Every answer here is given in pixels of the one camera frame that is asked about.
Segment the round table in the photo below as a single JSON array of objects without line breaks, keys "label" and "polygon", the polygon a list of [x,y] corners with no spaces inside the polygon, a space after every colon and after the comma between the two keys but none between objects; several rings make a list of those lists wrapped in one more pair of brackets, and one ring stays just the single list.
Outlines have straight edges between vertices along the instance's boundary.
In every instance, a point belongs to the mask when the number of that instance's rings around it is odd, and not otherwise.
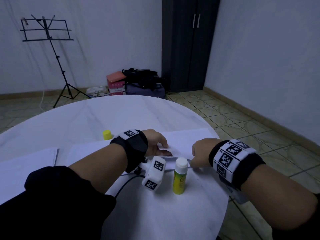
[{"label": "round table", "polygon": [[[102,132],[127,129],[158,132],[208,128],[198,114],[172,101],[137,95],[108,96],[79,101],[37,115],[0,135],[1,161],[58,147],[56,165],[65,165],[71,146],[102,141]],[[132,175],[121,176],[107,193]],[[228,194],[213,169],[189,169],[186,192],[172,192],[173,172],[166,172],[152,193],[132,180],[102,228],[102,239],[215,239],[228,205]]]}]

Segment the white wall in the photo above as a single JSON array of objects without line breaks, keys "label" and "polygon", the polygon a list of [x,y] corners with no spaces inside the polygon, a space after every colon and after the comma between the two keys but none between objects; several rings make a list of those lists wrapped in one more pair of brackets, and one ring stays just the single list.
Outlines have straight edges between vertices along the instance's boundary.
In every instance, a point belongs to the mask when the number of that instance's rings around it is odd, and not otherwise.
[{"label": "white wall", "polygon": [[49,41],[22,42],[20,19],[31,14],[67,21],[75,41],[53,43],[71,85],[106,85],[106,75],[131,67],[161,75],[162,0],[0,0],[0,94],[65,85]]},{"label": "white wall", "polygon": [[205,86],[320,145],[320,0],[221,0]]}]

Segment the paper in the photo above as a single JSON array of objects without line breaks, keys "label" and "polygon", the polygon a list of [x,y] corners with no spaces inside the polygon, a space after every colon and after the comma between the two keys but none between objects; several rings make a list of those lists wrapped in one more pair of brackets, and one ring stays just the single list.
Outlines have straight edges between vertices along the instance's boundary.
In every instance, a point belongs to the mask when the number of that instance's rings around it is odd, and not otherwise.
[{"label": "paper", "polygon": [[[162,132],[162,135],[167,139],[169,148],[162,148],[159,145],[160,149],[166,149],[170,151],[174,158],[164,156],[167,164],[166,171],[172,170],[175,168],[175,161],[177,157],[184,157],[188,160],[193,159],[192,155],[192,145],[199,140],[204,138],[213,138],[208,129],[191,129],[191,130],[180,130],[180,131],[171,131],[171,132]],[[81,160],[82,158],[90,155],[106,147],[110,144],[111,140],[96,141],[90,142],[87,144],[73,145],[69,156],[66,161],[66,165],[70,166],[71,164]]]},{"label": "paper", "polygon": [[25,191],[30,173],[54,166],[57,152],[58,148],[52,147],[0,163],[0,205]]}]

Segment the sleeve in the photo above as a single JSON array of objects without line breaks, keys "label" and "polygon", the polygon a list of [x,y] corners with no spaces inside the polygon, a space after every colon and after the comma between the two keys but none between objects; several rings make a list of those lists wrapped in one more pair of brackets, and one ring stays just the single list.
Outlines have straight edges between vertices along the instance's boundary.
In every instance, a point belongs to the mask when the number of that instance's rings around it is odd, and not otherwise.
[{"label": "sleeve", "polygon": [[297,229],[284,231],[278,229],[272,229],[272,238],[274,240],[278,239],[313,239],[318,235],[318,226],[320,222],[320,209],[319,200],[320,194],[316,194],[318,198],[318,206],[312,217],[303,225],[299,226]]},{"label": "sleeve", "polygon": [[64,166],[30,173],[25,191],[0,206],[2,235],[10,238],[100,239],[116,199]]}]

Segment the black music stand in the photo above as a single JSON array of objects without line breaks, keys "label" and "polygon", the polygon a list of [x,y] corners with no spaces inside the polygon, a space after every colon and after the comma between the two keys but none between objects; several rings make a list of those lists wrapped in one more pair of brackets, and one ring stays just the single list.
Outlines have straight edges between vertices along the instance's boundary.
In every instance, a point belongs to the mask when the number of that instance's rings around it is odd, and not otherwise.
[{"label": "black music stand", "polygon": [[[53,51],[54,51],[54,54],[56,55],[56,59],[57,59],[57,61],[58,61],[58,63],[59,63],[59,66],[60,66],[61,73],[62,73],[62,75],[63,75],[64,81],[66,82],[66,85],[65,85],[64,88],[62,89],[62,92],[60,93],[60,95],[59,95],[59,97],[58,97],[58,99],[57,99],[57,101],[56,101],[56,103],[54,104],[53,107],[54,107],[54,108],[56,107],[56,105],[57,105],[57,103],[58,103],[58,101],[59,101],[59,99],[60,99],[61,96],[73,100],[73,99],[75,99],[76,96],[78,96],[79,93],[82,93],[83,95],[87,96],[88,98],[91,98],[90,96],[88,96],[88,95],[85,94],[84,92],[80,91],[79,89],[75,88],[74,86],[70,85],[70,83],[68,83],[68,81],[67,81],[67,79],[66,79],[66,76],[65,76],[66,71],[64,71],[64,70],[62,69],[61,64],[60,64],[60,61],[59,61],[60,56],[57,56],[57,53],[56,53],[56,51],[55,51],[55,49],[54,49],[54,46],[53,46],[53,44],[52,44],[52,40],[71,40],[71,41],[73,41],[73,39],[70,38],[70,33],[69,33],[69,31],[71,31],[71,29],[68,29],[66,20],[56,20],[56,19],[54,19],[55,16],[53,16],[52,19],[46,19],[45,17],[42,17],[42,19],[36,19],[33,15],[31,15],[31,16],[33,17],[33,19],[25,19],[25,18],[21,19],[21,24],[22,24],[23,29],[21,29],[20,31],[23,31],[23,32],[24,32],[24,36],[25,36],[25,38],[26,38],[25,40],[22,40],[22,42],[49,40],[49,41],[50,41],[50,44],[51,44],[51,46],[52,46],[52,49],[53,49]],[[25,29],[23,22],[25,22],[26,25],[28,25],[28,21],[37,21],[38,24],[40,24],[42,28],[40,28],[40,29]],[[52,24],[53,21],[65,22],[65,24],[66,24],[66,29],[51,29],[50,26],[51,26],[51,24]],[[27,39],[26,31],[34,31],[34,30],[45,30],[45,33],[46,33],[46,35],[47,35],[47,38],[46,38],[46,39],[28,40],[28,39]],[[49,30],[67,31],[67,32],[68,32],[69,39],[53,39],[52,36],[50,36],[50,34],[49,34]],[[77,95],[75,95],[75,96],[72,95],[71,90],[70,90],[70,87],[72,87],[73,89],[75,89],[76,91],[78,91]],[[63,96],[63,95],[62,95],[63,92],[64,92],[64,90],[65,90],[66,88],[68,88],[68,93],[69,93],[70,97]]]}]

